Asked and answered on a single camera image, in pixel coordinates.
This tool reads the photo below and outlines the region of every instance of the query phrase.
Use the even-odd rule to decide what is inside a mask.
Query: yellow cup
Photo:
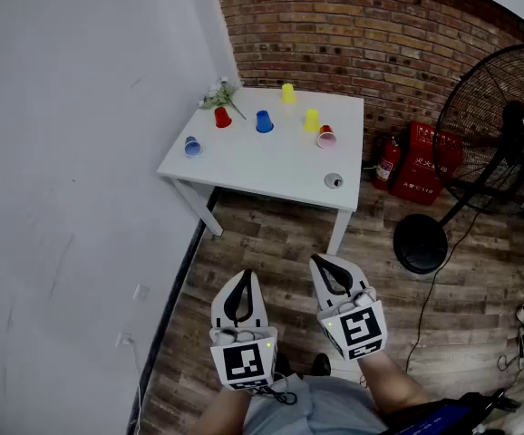
[[[296,103],[295,88],[291,83],[285,83],[282,86],[282,102]]]
[[[313,109],[306,110],[305,131],[307,132],[320,131],[320,123],[318,122],[318,111],[317,110],[313,110]]]

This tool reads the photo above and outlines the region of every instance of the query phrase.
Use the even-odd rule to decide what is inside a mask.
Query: black fan
[[[397,225],[395,254],[417,274],[443,262],[443,226],[464,205],[508,215],[524,209],[524,45],[490,55],[463,76],[438,119],[433,156],[440,181],[459,201],[440,222],[415,214]]]

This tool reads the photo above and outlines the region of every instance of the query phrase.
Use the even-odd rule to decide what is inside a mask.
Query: red box
[[[433,136],[435,128],[412,121],[409,129],[409,149],[399,169],[391,194],[423,205],[431,205],[439,197],[443,185],[437,177],[433,162]],[[442,148],[440,172],[447,178],[461,164],[461,139],[443,132],[439,146]]]

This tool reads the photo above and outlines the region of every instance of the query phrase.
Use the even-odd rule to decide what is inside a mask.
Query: red cup
[[[318,132],[318,138],[316,139],[316,144],[321,149],[334,147],[336,144],[336,136],[333,133],[331,126],[323,126],[320,128],[320,132]]]
[[[229,117],[226,108],[223,106],[214,110],[214,116],[216,116],[216,125],[220,128],[225,128],[232,123],[232,119]]]

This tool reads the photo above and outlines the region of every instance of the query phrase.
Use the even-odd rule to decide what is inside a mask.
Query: blue cup
[[[201,145],[199,145],[195,137],[189,136],[186,138],[185,151],[186,151],[186,156],[188,158],[198,156],[201,153]]]
[[[256,130],[262,134],[274,129],[274,124],[270,121],[268,111],[262,110],[256,113]]]

